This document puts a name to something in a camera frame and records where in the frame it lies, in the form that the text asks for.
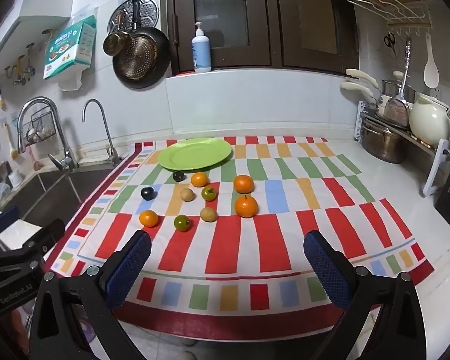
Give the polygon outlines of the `small orange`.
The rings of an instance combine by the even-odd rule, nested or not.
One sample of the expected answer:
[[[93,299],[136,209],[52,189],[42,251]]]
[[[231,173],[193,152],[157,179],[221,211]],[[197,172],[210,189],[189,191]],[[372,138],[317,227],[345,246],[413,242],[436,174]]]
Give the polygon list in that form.
[[[191,184],[197,188],[203,188],[209,183],[209,178],[204,172],[194,173],[191,177]]]
[[[153,228],[158,224],[159,215],[151,210],[139,214],[139,222],[146,228]]]

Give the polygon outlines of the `blue soap pump bottle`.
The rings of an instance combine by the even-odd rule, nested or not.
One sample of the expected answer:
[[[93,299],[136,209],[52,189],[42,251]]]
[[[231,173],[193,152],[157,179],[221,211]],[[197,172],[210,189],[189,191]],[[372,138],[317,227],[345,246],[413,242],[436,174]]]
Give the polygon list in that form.
[[[193,67],[196,73],[210,72],[211,54],[209,38],[202,29],[201,22],[195,22],[195,37],[192,39]]]

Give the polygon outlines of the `dish rack shelf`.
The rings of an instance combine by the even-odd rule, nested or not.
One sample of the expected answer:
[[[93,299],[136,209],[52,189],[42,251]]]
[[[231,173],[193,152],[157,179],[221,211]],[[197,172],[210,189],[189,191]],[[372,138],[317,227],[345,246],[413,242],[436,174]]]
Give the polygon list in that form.
[[[414,146],[424,152],[432,159],[430,169],[427,171],[427,177],[420,186],[420,193],[422,196],[427,197],[436,194],[441,186],[444,185],[443,178],[440,176],[437,181],[439,169],[441,164],[450,163],[450,141],[441,139],[436,148],[431,147],[424,142],[420,141],[412,133],[407,130],[400,129],[391,125],[387,121],[383,121],[372,109],[369,102],[359,101],[358,110],[355,119],[355,125],[353,130],[353,139],[362,143],[362,122],[365,119],[375,121],[378,125],[389,128],[390,131],[400,135],[407,140],[408,146]]]

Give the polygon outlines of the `teal paper towel box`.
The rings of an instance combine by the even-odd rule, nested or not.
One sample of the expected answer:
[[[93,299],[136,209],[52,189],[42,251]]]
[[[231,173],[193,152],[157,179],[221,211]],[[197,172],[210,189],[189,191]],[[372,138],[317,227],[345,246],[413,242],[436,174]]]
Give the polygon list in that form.
[[[48,45],[44,57],[43,79],[62,83],[77,80],[91,67],[97,36],[94,15],[81,19],[61,31]]]

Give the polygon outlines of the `green tomato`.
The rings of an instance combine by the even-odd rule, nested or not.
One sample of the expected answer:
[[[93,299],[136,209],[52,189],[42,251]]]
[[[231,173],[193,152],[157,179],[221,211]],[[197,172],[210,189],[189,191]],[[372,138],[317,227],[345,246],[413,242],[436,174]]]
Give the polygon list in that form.
[[[212,202],[213,200],[215,200],[217,195],[218,195],[217,190],[214,187],[212,187],[212,186],[205,186],[201,190],[201,197],[203,197],[203,199],[206,202]]]
[[[191,228],[192,221],[189,217],[187,217],[187,215],[180,214],[175,217],[174,226],[177,231],[184,233]]]

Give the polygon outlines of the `cream handled pot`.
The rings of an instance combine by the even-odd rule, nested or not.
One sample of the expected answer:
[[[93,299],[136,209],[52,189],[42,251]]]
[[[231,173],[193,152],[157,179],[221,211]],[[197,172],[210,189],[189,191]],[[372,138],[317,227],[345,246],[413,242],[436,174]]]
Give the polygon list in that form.
[[[355,81],[344,81],[340,84],[340,88],[362,93],[368,102],[376,104],[376,114],[381,117],[385,115],[388,101],[395,97],[401,89],[404,77],[403,72],[394,71],[393,80],[382,80],[379,83],[374,77],[359,69],[347,68],[345,74]]]

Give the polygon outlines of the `metal spatula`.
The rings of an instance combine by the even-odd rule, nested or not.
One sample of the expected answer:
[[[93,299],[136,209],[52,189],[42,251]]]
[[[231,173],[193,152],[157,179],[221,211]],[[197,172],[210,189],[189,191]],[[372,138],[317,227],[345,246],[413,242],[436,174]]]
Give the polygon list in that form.
[[[400,128],[407,128],[409,124],[410,109],[404,93],[407,87],[407,77],[410,67],[411,43],[411,37],[407,37],[405,43],[405,69],[401,87],[399,88],[397,95],[388,100],[384,112],[384,118],[393,122]]]

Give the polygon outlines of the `steel cooking pot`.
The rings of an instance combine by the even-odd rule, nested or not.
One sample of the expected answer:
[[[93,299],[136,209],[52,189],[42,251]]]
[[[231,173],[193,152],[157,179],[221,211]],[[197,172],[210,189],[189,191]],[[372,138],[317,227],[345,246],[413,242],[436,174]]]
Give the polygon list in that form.
[[[390,164],[401,164],[407,157],[407,140],[370,119],[362,122],[362,147]]]

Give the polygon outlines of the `small orange back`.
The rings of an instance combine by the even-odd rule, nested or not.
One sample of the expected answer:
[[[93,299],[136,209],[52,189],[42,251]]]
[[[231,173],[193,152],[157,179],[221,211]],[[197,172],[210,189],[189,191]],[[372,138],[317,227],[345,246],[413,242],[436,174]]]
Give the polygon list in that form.
[[[191,184],[197,188],[203,188],[209,183],[209,178],[204,172],[194,173],[191,177]]]

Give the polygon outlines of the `white rice spoon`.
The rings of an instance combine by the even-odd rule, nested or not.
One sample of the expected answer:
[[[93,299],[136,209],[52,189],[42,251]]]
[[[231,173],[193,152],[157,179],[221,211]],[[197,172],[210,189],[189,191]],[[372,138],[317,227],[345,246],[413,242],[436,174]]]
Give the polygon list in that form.
[[[432,37],[429,32],[425,33],[427,47],[427,62],[424,66],[424,84],[430,89],[436,89],[439,85],[439,72],[433,56]]]

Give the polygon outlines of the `large chrome kitchen faucet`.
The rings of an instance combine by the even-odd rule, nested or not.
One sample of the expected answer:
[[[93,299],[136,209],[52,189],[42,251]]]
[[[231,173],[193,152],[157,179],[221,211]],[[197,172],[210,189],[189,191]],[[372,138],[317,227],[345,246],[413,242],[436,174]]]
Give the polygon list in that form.
[[[24,128],[25,116],[35,105],[44,106],[45,111],[40,111],[38,116],[31,118],[29,129],[26,130]],[[49,97],[33,97],[22,106],[17,116],[17,152],[22,154],[26,151],[26,147],[45,141],[54,135],[58,135],[58,140],[63,148],[63,158],[58,159],[52,154],[48,154],[49,160],[59,171],[73,172],[77,170],[80,165],[66,140],[57,105]]]

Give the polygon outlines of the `large orange with stem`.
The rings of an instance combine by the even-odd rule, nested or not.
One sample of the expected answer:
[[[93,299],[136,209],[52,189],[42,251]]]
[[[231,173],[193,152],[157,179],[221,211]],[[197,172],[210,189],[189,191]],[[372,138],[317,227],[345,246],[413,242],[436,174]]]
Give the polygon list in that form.
[[[249,195],[241,195],[235,200],[235,213],[241,218],[252,218],[258,212],[257,201]]]

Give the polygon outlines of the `thin gooseneck faucet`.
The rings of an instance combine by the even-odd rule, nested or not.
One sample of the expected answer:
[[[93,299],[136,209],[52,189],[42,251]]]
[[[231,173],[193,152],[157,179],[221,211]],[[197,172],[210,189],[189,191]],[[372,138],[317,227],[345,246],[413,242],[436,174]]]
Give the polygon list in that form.
[[[103,108],[103,105],[101,104],[101,102],[94,98],[87,100],[86,103],[84,104],[84,106],[82,107],[81,121],[83,124],[86,122],[86,114],[87,114],[88,106],[93,103],[96,104],[100,110],[101,119],[102,119],[102,122],[104,125],[105,134],[106,134],[107,141],[108,141],[108,145],[107,145],[107,147],[105,147],[107,155],[108,155],[107,161],[110,164],[112,164],[114,167],[116,167],[122,161],[122,158],[119,156],[119,154],[113,144],[112,137],[110,135],[108,121],[106,119],[105,109]]]

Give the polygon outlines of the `dark plum back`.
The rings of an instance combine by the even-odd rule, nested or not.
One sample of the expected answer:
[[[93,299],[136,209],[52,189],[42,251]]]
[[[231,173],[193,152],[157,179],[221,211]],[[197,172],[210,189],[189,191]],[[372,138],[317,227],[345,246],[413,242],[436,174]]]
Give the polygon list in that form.
[[[182,171],[175,171],[172,173],[172,178],[176,183],[179,183],[186,179],[186,175]]]

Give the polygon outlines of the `colourful striped tablecloth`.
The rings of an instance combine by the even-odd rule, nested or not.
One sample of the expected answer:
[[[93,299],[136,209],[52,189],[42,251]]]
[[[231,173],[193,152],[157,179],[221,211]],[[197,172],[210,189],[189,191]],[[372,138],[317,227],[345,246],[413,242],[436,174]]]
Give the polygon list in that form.
[[[374,275],[401,272],[415,283],[433,266],[390,194],[372,186],[366,154],[341,141],[303,136],[231,136],[233,155],[208,171],[218,196],[184,202],[158,163],[170,141],[138,142],[124,163],[82,204],[47,266],[80,275],[122,249],[151,210],[151,254],[118,310],[121,320],[157,332],[212,341],[264,341],[300,336],[331,326],[332,306],[303,252],[307,233],[320,231],[351,263]],[[235,191],[238,175],[253,179],[252,193]],[[144,187],[156,196],[145,201]],[[252,196],[258,212],[241,218],[234,204]],[[204,207],[218,214],[201,219]],[[192,226],[179,232],[177,215]]]

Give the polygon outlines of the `brown longan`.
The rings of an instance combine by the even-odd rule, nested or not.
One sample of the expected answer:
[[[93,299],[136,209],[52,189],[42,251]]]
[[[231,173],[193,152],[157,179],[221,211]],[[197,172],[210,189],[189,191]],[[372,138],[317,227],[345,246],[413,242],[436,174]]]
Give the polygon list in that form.
[[[200,212],[200,217],[202,220],[208,223],[215,222],[218,219],[218,214],[212,207],[204,207]]]
[[[184,202],[191,202],[195,199],[196,194],[193,190],[186,188],[180,191],[179,196]]]

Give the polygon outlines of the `steel sink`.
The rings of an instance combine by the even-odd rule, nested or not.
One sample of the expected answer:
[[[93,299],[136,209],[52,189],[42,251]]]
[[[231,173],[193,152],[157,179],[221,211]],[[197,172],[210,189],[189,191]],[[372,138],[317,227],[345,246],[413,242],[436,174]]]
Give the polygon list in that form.
[[[113,166],[98,164],[81,166],[74,172],[40,172],[7,201],[4,209],[15,206],[19,219],[40,227],[54,219],[68,223],[112,171]]]

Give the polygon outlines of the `round metal steamer rack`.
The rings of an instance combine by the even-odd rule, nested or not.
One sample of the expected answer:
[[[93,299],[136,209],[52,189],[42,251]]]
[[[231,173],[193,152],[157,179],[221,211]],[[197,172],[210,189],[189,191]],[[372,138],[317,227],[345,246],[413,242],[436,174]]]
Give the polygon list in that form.
[[[135,1],[138,2],[138,19],[134,19]],[[113,12],[107,24],[107,33],[119,29],[131,31],[135,28],[156,27],[159,19],[159,9],[153,0],[125,0]]]

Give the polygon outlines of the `black frying pan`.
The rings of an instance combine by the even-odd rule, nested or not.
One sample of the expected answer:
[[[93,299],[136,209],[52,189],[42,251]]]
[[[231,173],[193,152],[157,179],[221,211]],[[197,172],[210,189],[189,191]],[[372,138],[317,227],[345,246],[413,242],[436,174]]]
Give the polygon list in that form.
[[[170,42],[160,29],[139,26],[140,3],[132,0],[130,46],[113,57],[118,79],[132,89],[145,89],[161,80],[170,64]]]

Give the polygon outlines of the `green plate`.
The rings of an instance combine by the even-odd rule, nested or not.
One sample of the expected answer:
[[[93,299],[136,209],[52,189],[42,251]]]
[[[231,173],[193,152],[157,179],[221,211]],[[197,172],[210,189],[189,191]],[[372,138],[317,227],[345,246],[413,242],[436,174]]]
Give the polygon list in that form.
[[[227,159],[232,146],[222,139],[212,137],[177,141],[164,149],[157,162],[173,171],[193,171],[212,167]]]

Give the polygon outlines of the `green tomato front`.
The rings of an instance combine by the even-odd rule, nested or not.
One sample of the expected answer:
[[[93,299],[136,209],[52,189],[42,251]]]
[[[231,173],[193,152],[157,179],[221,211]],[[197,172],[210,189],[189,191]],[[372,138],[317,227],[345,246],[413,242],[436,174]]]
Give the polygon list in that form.
[[[189,217],[187,217],[187,215],[180,214],[175,217],[174,226],[177,231],[184,233],[191,228],[192,221]]]

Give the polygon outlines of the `cream ceramic kettle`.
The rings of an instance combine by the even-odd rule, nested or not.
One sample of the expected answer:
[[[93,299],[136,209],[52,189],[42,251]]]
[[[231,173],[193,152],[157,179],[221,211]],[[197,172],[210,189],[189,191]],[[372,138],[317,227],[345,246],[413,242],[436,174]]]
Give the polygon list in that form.
[[[441,139],[450,139],[450,106],[435,97],[417,92],[409,125],[415,137],[436,148]]]

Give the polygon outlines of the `black scissors on wall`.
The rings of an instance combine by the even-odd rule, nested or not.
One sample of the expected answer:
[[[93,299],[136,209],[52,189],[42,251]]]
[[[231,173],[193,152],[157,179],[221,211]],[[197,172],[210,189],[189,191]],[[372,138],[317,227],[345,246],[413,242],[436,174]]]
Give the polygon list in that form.
[[[388,32],[385,36],[384,36],[384,44],[391,49],[391,51],[393,52],[393,55],[395,58],[398,57],[396,49],[395,49],[395,44],[396,44],[396,39],[393,33]]]

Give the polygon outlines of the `brown longan front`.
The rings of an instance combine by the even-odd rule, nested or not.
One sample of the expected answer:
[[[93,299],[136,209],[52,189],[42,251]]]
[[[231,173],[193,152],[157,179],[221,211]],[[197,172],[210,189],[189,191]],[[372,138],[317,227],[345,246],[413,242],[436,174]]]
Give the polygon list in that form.
[[[200,217],[202,220],[208,223],[215,222],[218,219],[218,214],[212,207],[204,207],[200,212]]]

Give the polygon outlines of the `dark plum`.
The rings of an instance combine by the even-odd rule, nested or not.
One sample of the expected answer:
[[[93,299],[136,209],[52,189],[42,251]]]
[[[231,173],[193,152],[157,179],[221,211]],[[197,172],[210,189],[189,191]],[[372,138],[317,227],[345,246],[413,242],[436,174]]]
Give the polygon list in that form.
[[[175,171],[172,173],[172,178],[176,183],[179,183],[186,179],[186,175],[182,171]]]
[[[151,186],[149,187],[144,187],[141,189],[140,191],[140,196],[145,200],[145,201],[151,201],[155,198],[156,196],[156,192],[155,189]]]

